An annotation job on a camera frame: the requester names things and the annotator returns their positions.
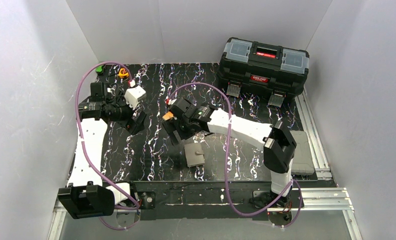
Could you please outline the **aluminium frame rails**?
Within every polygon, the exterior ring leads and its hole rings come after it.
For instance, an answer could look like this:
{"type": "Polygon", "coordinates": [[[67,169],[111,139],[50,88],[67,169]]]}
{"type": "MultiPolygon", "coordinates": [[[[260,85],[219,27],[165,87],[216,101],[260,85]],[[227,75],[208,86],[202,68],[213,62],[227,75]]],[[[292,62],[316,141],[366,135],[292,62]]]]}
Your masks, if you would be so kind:
{"type": "MultiPolygon", "coordinates": [[[[312,161],[315,167],[316,181],[298,178],[301,188],[293,188],[293,203],[302,201],[300,207],[293,207],[293,212],[336,211],[344,217],[346,235],[352,240],[362,238],[354,207],[346,188],[335,185],[324,149],[319,140],[312,112],[306,93],[296,98],[296,106],[301,117],[304,131],[307,133],[312,161]]],[[[232,211],[228,203],[222,203],[221,195],[225,188],[223,182],[184,183],[147,183],[146,189],[159,194],[154,209],[142,210],[143,221],[163,219],[238,219],[240,216],[232,211]]]]}

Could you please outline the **grey blue card holder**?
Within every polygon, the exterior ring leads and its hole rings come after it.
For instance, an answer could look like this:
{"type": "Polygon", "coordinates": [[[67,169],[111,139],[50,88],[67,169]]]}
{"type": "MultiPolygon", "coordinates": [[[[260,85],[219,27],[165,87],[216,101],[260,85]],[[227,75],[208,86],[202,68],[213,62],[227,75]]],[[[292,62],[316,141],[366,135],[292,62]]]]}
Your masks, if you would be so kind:
{"type": "Polygon", "coordinates": [[[184,145],[187,167],[196,167],[205,164],[204,150],[201,143],[188,143],[184,145]]]}

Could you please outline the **green small tool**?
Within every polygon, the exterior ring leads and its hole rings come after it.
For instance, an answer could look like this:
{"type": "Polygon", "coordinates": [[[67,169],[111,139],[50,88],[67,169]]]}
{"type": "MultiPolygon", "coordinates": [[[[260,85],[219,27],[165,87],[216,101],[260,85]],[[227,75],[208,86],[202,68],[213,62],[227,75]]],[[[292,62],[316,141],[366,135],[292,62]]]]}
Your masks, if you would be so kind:
{"type": "Polygon", "coordinates": [[[97,75],[103,75],[105,73],[105,64],[99,65],[98,67],[95,68],[95,72],[97,75]]]}

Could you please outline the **yellow tape measure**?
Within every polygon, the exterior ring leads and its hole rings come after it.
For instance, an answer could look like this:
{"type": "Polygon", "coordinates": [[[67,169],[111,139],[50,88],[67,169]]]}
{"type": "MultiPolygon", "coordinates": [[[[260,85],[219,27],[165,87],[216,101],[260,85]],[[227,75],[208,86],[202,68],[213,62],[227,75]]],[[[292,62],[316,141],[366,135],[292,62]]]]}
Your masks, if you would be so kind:
{"type": "Polygon", "coordinates": [[[126,68],[120,68],[119,72],[118,72],[118,77],[124,79],[124,78],[128,78],[130,76],[129,72],[127,71],[126,68]]]}

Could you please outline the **black toolbox with clear lids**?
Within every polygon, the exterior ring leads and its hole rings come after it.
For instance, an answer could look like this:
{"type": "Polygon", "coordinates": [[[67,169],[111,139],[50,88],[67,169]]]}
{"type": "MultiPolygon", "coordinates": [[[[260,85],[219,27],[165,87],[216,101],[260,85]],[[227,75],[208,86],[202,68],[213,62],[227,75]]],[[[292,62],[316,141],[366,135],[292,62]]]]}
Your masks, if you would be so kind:
{"type": "Polygon", "coordinates": [[[227,96],[253,94],[281,107],[303,92],[309,73],[309,53],[231,37],[216,72],[217,86],[227,96]]]}

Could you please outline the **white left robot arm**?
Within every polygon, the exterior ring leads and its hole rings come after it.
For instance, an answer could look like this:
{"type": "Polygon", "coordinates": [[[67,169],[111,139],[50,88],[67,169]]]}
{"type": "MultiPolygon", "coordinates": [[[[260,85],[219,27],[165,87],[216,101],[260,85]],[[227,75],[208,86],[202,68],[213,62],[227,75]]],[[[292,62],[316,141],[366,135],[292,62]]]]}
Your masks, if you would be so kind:
{"type": "Polygon", "coordinates": [[[146,97],[134,82],[126,90],[112,95],[104,82],[90,84],[90,96],[78,104],[78,142],[74,166],[66,187],[58,191],[58,200],[74,219],[110,216],[117,205],[129,200],[132,209],[139,203],[128,183],[113,183],[100,170],[104,135],[108,124],[119,124],[135,135],[144,126],[146,114],[136,108],[146,97]]]}

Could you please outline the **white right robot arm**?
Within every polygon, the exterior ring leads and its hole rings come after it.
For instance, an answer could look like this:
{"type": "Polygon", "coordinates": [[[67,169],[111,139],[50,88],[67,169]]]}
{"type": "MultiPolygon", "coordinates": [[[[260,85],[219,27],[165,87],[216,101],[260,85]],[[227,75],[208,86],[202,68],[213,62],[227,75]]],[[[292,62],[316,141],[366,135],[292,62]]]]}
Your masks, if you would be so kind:
{"type": "Polygon", "coordinates": [[[287,197],[291,190],[292,162],[297,143],[283,122],[266,124],[247,120],[209,103],[193,105],[184,98],[168,105],[162,117],[171,142],[177,145],[197,133],[222,134],[242,140],[263,152],[263,163],[270,170],[271,193],[287,197]]]}

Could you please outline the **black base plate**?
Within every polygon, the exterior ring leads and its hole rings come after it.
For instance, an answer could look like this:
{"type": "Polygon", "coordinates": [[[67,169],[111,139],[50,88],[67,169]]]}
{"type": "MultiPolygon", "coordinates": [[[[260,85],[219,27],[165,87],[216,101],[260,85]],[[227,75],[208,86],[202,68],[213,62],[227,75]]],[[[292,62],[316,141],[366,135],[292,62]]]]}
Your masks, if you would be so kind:
{"type": "MultiPolygon", "coordinates": [[[[141,220],[239,218],[230,207],[222,181],[125,181],[118,183],[140,205],[141,220]]],[[[115,210],[116,194],[108,183],[89,182],[84,186],[63,187],[58,200],[74,219],[109,216],[115,210]]],[[[229,182],[234,206],[241,212],[254,212],[269,204],[271,181],[235,180],[229,182]]]]}

